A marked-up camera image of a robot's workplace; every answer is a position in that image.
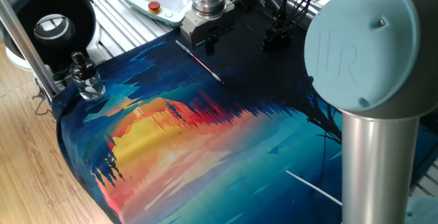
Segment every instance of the painting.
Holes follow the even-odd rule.
[[[175,31],[100,65],[102,99],[69,86],[54,100],[64,157],[115,223],[341,223],[336,201],[291,176],[342,200],[342,116],[311,86],[305,31],[263,52],[239,29],[194,52],[224,84]],[[436,120],[422,120],[417,171]]]

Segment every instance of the paintbrush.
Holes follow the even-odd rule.
[[[224,82],[222,82],[221,78],[218,77],[213,71],[211,71],[207,66],[204,65],[204,63],[202,63],[195,55],[193,55],[192,52],[190,52],[190,50],[188,48],[186,48],[184,45],[182,45],[178,40],[176,40],[175,42],[177,42],[177,44],[190,56],[192,56],[192,58],[194,58],[205,70],[207,70],[211,76],[213,76],[216,80],[218,80],[221,84],[224,84]]]

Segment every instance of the light blue joint cover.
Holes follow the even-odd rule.
[[[438,223],[438,199],[431,196],[410,197],[406,208],[404,223]]]
[[[400,90],[419,46],[412,0],[332,0],[310,24],[305,64],[331,105],[369,110]]]

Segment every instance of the ur robot arm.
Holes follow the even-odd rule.
[[[438,103],[434,2],[332,0],[309,26],[308,75],[343,112],[343,224],[404,223],[419,119]]]

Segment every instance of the red emergency stop button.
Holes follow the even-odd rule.
[[[148,8],[149,8],[149,12],[153,14],[158,14],[162,10],[158,1],[149,2]]]

